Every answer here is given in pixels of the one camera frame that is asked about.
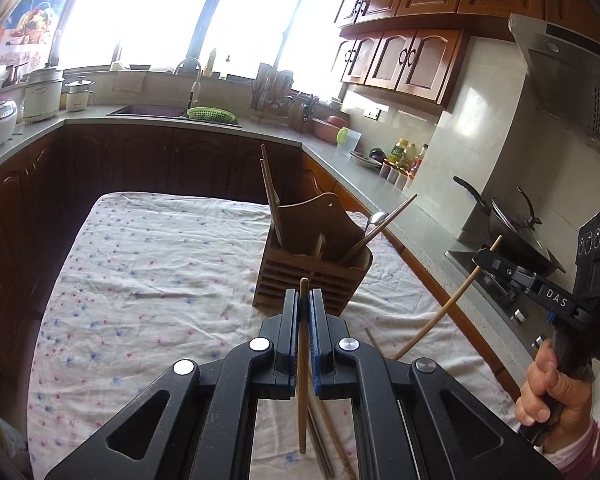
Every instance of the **floor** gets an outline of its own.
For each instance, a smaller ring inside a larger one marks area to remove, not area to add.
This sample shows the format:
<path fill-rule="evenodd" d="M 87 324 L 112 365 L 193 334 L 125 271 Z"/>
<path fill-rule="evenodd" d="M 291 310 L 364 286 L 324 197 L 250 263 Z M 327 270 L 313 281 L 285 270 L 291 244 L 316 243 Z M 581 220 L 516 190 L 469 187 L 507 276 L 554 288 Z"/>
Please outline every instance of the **floor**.
<path fill-rule="evenodd" d="M 41 320 L 32 319 L 27 330 L 22 362 L 18 370 L 18 384 L 0 392 L 0 418 L 11 424 L 24 437 L 27 436 L 27 395 L 29 393 L 29 375 L 33 352 L 38 339 Z"/>

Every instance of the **metal spoon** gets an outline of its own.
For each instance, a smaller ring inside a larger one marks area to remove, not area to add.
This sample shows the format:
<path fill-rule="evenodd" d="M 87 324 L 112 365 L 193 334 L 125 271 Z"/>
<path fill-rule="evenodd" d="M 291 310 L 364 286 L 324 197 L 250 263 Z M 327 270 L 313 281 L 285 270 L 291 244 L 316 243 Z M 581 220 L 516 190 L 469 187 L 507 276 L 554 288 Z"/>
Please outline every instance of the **metal spoon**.
<path fill-rule="evenodd" d="M 378 211 L 377 213 L 374 213 L 373 215 L 371 215 L 370 218 L 366 219 L 365 234 L 366 234 L 366 230 L 369 229 L 370 225 L 378 225 L 385 218 L 386 218 L 386 213 L 384 211 Z"/>

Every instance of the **wok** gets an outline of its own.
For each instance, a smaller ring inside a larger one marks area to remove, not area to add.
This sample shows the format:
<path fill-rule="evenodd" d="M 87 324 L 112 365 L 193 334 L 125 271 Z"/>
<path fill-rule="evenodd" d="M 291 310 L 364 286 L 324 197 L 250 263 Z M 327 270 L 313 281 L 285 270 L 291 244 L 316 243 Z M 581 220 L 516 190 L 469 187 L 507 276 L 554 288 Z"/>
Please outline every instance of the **wok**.
<path fill-rule="evenodd" d="M 542 245 L 535 235 L 534 225 L 541 224 L 534 213 L 531 200 L 518 188 L 529 208 L 528 218 L 512 215 L 494 198 L 489 206 L 474 186 L 467 181 L 454 177 L 454 182 L 464 187 L 475 198 L 480 209 L 489 217 L 489 236 L 493 243 L 499 235 L 502 242 L 498 252 L 506 259 L 542 276 L 548 276 L 556 269 L 566 272 L 560 262 Z"/>

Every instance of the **triangular cutout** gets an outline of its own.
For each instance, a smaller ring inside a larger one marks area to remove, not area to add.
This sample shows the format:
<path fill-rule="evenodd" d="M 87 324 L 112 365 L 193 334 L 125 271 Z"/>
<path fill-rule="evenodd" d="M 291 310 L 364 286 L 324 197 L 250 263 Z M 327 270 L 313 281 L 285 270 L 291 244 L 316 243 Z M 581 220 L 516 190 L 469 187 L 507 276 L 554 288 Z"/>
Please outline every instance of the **triangular cutout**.
<path fill-rule="evenodd" d="M 476 458 L 502 444 L 502 439 L 455 394 L 442 390 L 440 397 L 458 437 L 460 449 L 466 457 Z"/>
<path fill-rule="evenodd" d="M 116 431 L 109 435 L 107 439 L 109 449 L 122 453 L 133 460 L 142 460 L 169 397 L 170 394 L 167 390 L 160 390 L 145 402 Z"/>

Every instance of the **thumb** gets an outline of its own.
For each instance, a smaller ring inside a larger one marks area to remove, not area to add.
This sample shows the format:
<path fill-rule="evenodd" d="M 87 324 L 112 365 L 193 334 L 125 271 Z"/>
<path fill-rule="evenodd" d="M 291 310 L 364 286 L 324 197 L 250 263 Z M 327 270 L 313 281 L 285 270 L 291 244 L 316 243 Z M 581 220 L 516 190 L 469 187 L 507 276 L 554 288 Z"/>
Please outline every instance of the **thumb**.
<path fill-rule="evenodd" d="M 578 409 L 587 406 L 591 398 L 591 385 L 571 379 L 559 372 L 552 364 L 546 375 L 546 392 L 567 408 Z"/>

